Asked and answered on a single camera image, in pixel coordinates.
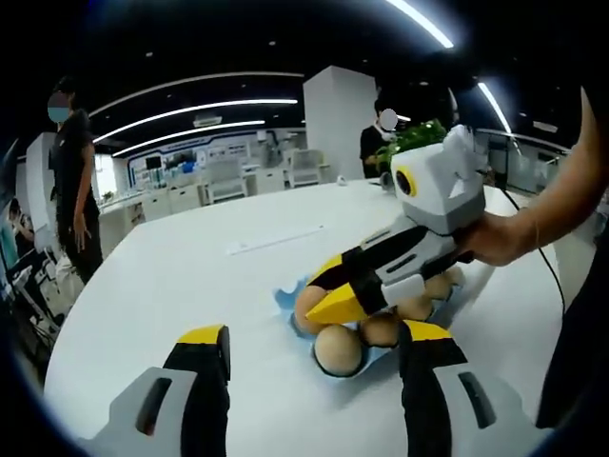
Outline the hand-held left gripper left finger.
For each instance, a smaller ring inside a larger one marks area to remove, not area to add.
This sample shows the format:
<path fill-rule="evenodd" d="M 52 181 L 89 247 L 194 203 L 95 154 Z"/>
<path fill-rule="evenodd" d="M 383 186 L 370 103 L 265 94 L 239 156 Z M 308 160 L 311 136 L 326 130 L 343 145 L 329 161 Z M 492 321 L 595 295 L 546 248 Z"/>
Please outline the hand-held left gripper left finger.
<path fill-rule="evenodd" d="M 230 406 L 229 329 L 183 335 L 110 403 L 108 422 L 79 447 L 89 456 L 225 456 Z"/>

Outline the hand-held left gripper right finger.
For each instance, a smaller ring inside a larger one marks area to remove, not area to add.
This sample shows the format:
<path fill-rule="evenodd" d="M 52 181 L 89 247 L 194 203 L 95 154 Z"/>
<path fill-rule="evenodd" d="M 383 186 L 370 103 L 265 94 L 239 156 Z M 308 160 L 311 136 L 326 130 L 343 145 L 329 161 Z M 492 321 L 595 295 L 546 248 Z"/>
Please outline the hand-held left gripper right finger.
<path fill-rule="evenodd" d="M 401 321 L 399 353 L 409 456 L 528 456 L 540 444 L 519 394 L 446 329 Z"/>

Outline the person's right hand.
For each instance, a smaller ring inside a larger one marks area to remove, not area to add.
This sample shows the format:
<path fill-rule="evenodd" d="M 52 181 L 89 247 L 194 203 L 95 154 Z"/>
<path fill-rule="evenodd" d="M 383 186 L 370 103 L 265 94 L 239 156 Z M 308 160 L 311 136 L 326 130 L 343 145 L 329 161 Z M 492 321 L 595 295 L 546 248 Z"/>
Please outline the person's right hand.
<path fill-rule="evenodd" d="M 504 267 L 539 245 L 539 228 L 529 209 L 511 216 L 485 212 L 456 235 L 460 253 L 492 267 Z"/>

